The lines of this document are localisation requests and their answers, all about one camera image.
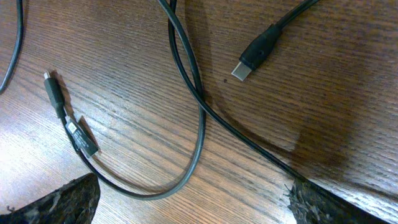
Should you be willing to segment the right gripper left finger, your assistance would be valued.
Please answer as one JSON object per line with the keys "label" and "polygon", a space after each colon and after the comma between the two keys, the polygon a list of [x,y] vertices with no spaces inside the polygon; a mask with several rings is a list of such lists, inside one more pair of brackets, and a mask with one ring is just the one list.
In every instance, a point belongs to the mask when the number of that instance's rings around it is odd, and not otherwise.
{"label": "right gripper left finger", "polygon": [[89,173],[25,207],[1,215],[1,223],[91,223],[100,195],[98,178]]}

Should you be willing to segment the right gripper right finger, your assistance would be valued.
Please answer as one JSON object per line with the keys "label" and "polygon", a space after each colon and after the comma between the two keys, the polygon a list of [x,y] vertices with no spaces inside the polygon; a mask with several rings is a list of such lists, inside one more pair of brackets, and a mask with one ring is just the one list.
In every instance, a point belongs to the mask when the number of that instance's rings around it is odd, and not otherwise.
{"label": "right gripper right finger", "polygon": [[385,221],[306,180],[295,179],[287,194],[298,224],[384,224]]}

